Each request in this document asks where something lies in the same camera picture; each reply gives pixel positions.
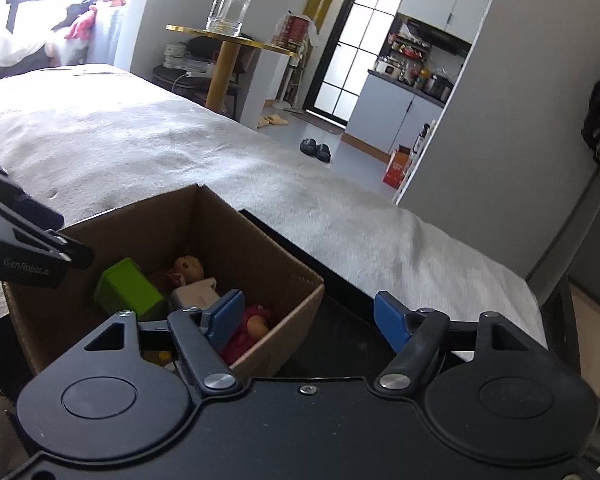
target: white blanket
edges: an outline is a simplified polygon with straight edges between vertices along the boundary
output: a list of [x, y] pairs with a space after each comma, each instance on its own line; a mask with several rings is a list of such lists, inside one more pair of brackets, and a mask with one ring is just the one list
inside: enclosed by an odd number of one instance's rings
[[455, 320], [497, 310], [544, 343], [536, 301], [510, 270], [320, 162], [110, 66], [1, 80], [0, 164], [68, 224], [207, 184], [370, 296], [388, 290]]

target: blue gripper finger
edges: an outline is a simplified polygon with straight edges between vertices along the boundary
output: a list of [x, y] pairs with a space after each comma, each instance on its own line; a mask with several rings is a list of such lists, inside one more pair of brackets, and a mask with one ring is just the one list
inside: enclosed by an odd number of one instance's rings
[[394, 352], [407, 344], [411, 334], [407, 329], [407, 315], [411, 313], [388, 292], [378, 292], [374, 299], [374, 319], [380, 332]]
[[243, 313], [244, 294], [237, 289], [230, 290], [204, 311], [200, 332], [217, 352], [221, 352], [242, 323]]

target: kitchen counter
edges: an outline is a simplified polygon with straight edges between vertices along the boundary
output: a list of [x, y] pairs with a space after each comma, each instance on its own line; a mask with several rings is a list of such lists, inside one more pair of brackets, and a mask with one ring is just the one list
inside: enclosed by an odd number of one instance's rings
[[392, 79], [392, 78], [390, 78], [389, 76], [387, 76], [385, 74], [381, 74], [379, 72], [376, 72], [375, 70], [369, 70], [368, 72], [372, 76], [375, 76], [375, 77], [380, 78], [380, 79], [382, 79], [384, 81], [387, 81], [388, 83], [394, 84], [397, 87], [404, 88], [405, 90], [411, 92], [412, 94], [415, 94], [418, 97], [421, 97], [422, 99], [424, 99], [425, 101], [429, 101], [430, 103], [435, 104], [436, 106], [439, 106], [440, 108], [444, 108], [445, 107], [445, 103], [443, 103], [442, 101], [439, 101], [435, 97], [431, 97], [429, 94], [424, 93], [422, 90], [417, 90], [413, 86], [407, 85], [407, 83], [402, 83], [400, 81], [396, 81], [395, 79]]

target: bottle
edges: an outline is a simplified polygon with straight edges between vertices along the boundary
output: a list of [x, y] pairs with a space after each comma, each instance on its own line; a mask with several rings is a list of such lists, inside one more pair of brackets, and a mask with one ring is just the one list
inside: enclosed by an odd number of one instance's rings
[[418, 136], [418, 139], [416, 139], [416, 143], [413, 146], [413, 150], [411, 150], [414, 156], [420, 156], [420, 151], [424, 146], [424, 141], [427, 139], [427, 134], [429, 133], [430, 127], [430, 124], [425, 124], [424, 128], [420, 132], [420, 135]]
[[416, 84], [414, 85], [416, 89], [423, 90], [430, 77], [431, 70], [429, 70], [427, 67], [424, 67], [422, 70], [420, 70], [420, 73], [418, 74], [418, 79], [416, 79]]
[[251, 0], [214, 0], [206, 30], [237, 38]]

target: green toy block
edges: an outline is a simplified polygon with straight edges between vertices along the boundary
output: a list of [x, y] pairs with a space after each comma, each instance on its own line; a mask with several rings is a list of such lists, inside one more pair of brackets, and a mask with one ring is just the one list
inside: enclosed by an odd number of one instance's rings
[[166, 300], [131, 258], [125, 258], [100, 275], [93, 299], [110, 316], [121, 310], [133, 310], [142, 321], [166, 315]]

